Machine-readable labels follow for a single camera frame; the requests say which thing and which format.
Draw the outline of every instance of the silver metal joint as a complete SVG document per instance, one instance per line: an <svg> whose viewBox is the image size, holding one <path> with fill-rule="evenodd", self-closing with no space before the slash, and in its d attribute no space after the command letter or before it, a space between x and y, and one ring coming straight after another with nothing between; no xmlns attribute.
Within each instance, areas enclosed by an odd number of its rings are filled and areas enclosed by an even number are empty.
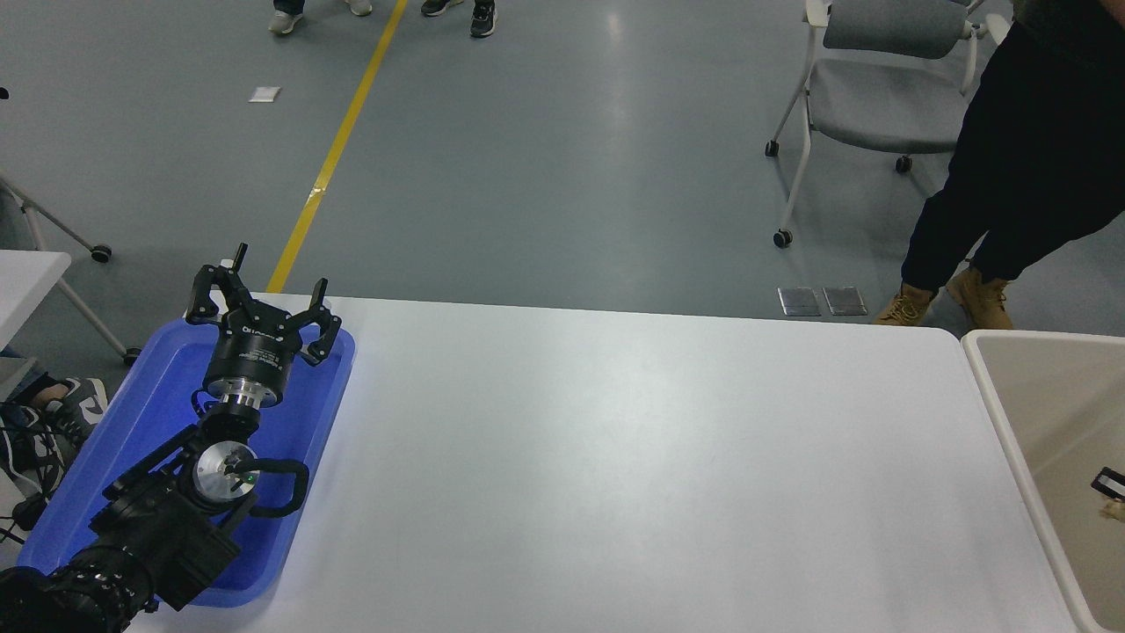
<svg viewBox="0 0 1125 633"><path fill-rule="evenodd" d="M231 403L261 409L277 405L278 398L270 389L261 383L255 383L246 379L224 379L215 381L207 388L207 392L219 399L219 403Z"/></svg>

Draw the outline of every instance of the white bin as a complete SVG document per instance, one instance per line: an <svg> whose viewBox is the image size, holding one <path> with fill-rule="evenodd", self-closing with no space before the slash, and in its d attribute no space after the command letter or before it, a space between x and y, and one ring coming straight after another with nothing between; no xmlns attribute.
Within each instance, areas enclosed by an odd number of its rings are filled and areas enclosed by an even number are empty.
<svg viewBox="0 0 1125 633"><path fill-rule="evenodd" d="M1090 488L1102 467L1125 473L1125 340L975 332L962 345L1076 624L1125 632L1125 523L1100 517Z"/></svg>

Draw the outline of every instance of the black pants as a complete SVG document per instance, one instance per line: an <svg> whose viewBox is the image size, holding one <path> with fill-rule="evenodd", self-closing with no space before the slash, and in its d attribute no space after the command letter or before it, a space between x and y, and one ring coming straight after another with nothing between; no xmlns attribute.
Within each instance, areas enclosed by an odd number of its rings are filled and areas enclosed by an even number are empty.
<svg viewBox="0 0 1125 633"><path fill-rule="evenodd" d="M937 290L973 265L1015 279L1125 208L1125 87L1040 46L1016 24L981 76L945 187L926 200L902 280Z"/></svg>

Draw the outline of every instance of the metal floor plate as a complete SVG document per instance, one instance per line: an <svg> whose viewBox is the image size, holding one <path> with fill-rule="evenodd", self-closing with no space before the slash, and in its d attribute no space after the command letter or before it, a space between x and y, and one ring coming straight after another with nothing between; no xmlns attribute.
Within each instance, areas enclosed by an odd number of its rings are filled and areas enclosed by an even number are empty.
<svg viewBox="0 0 1125 633"><path fill-rule="evenodd" d="M777 288L777 296L786 316L820 316L820 305L812 288Z"/></svg>
<svg viewBox="0 0 1125 633"><path fill-rule="evenodd" d="M860 296L860 290L855 286L843 288L824 288L825 300L828 301L828 310L834 316L863 316L867 314L867 306Z"/></svg>

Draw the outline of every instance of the gray chair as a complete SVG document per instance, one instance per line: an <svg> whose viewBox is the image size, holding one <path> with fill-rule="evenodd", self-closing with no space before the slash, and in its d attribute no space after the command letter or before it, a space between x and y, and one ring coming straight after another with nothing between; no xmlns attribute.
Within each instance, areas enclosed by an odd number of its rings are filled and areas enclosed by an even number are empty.
<svg viewBox="0 0 1125 633"><path fill-rule="evenodd" d="M793 241L789 221L801 188L811 130L858 147L901 154L896 171L910 171L910 154L948 152L957 143L969 103L965 92L976 72L981 28L968 21L970 0L806 0L809 24L804 71L765 154L776 156L777 137L801 102L804 147L774 244ZM817 58L817 30L826 48L879 51L936 60L958 39L970 43L960 84L924 69L848 60Z"/></svg>

